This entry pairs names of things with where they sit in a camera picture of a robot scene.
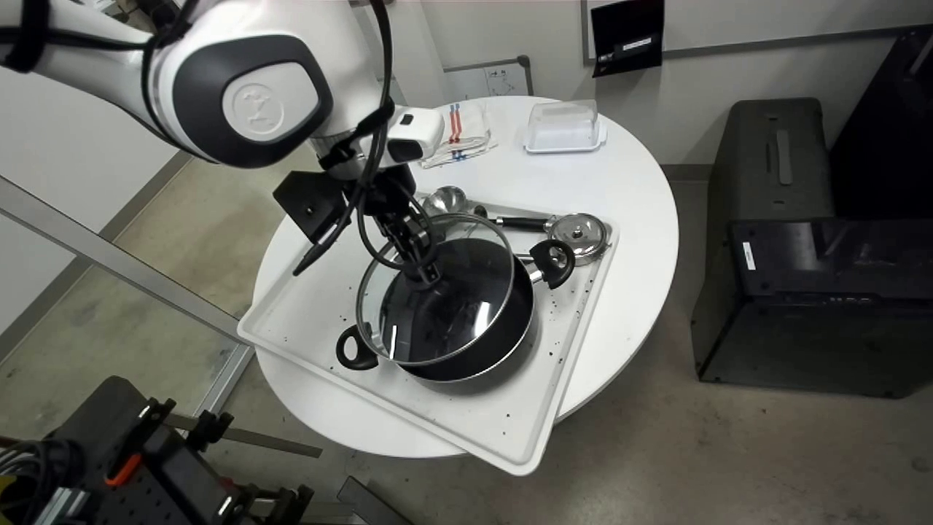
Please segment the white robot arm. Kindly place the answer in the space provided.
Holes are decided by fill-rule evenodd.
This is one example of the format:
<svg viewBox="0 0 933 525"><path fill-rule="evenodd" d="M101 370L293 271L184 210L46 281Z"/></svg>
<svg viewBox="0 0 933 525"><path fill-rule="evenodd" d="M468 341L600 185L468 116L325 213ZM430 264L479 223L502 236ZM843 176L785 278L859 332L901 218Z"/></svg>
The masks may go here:
<svg viewBox="0 0 933 525"><path fill-rule="evenodd" d="M342 210L325 255L384 194L394 26L384 0L168 0L137 30L78 0L0 0L2 68L95 97L200 161L257 170L311 147Z"/></svg>

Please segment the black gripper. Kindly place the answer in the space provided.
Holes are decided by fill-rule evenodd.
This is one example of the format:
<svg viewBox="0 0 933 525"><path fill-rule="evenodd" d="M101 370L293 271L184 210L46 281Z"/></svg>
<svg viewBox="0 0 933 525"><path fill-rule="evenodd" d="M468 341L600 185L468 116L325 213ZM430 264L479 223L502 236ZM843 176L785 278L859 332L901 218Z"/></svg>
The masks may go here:
<svg viewBox="0 0 933 525"><path fill-rule="evenodd" d="M417 185L407 167L379 170L360 189L359 213L374 218L387 243L397 243L397 266L414 283L430 281L430 264L445 239L442 217L417 210Z"/></svg>

